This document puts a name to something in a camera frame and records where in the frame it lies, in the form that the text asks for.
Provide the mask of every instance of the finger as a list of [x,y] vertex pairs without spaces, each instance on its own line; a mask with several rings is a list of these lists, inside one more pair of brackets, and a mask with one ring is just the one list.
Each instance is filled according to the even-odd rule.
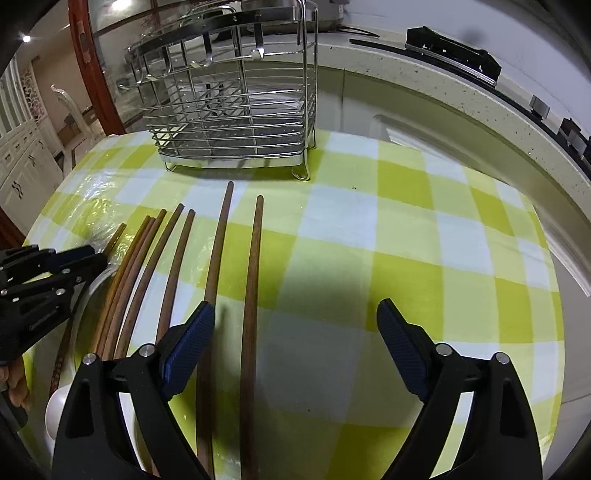
[[25,376],[25,362],[22,357],[16,359],[8,366],[8,386],[15,388]]
[[27,392],[27,396],[22,399],[21,407],[27,412],[31,411],[31,393]]
[[8,390],[8,397],[15,407],[20,407],[28,393],[27,380],[23,377],[16,387]]

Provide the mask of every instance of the light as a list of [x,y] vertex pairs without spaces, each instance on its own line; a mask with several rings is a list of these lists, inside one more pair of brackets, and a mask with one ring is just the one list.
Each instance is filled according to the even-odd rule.
[[115,0],[111,4],[111,8],[115,11],[121,12],[131,7],[132,0]]

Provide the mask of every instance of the plastic table cover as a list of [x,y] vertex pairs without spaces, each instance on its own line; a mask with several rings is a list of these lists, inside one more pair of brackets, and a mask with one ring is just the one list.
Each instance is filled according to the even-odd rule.
[[[261,480],[376,480],[392,462],[422,404],[407,392],[377,331],[376,307],[386,297],[408,322],[462,355],[510,355],[544,458],[561,400],[564,335],[556,276],[531,202],[505,183],[447,159],[342,133],[318,133],[310,168],[310,182],[278,167],[179,167],[168,173],[149,133],[109,137],[51,197],[27,242],[71,248],[126,222],[115,252],[121,258],[145,215],[166,208],[169,218],[179,202],[185,204],[142,305],[134,351],[154,341],[190,208],[196,218],[173,325],[202,300],[222,197],[228,180],[235,182],[213,340],[218,478],[240,478],[243,298],[259,194],[265,197],[255,391]],[[96,317],[85,317],[76,365]],[[33,410],[23,436],[47,464],[51,442],[43,415],[62,331],[48,335],[25,359]],[[192,380],[171,402],[193,447],[194,388]],[[462,395],[435,473],[451,467],[470,396]],[[125,410],[129,416],[131,405]]]

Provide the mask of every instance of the stainless steel dish rack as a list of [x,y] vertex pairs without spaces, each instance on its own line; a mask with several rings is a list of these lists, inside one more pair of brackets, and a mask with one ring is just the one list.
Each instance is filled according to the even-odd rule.
[[[286,26],[294,34],[265,35]],[[165,164],[298,166],[316,146],[317,7],[210,1],[129,48],[147,127]]]

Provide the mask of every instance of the wooden door frame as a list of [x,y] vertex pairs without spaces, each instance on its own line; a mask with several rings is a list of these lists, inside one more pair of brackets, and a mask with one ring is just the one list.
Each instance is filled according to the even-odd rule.
[[123,135],[125,128],[111,98],[96,55],[88,0],[68,0],[68,16],[76,60],[96,116],[106,135]]

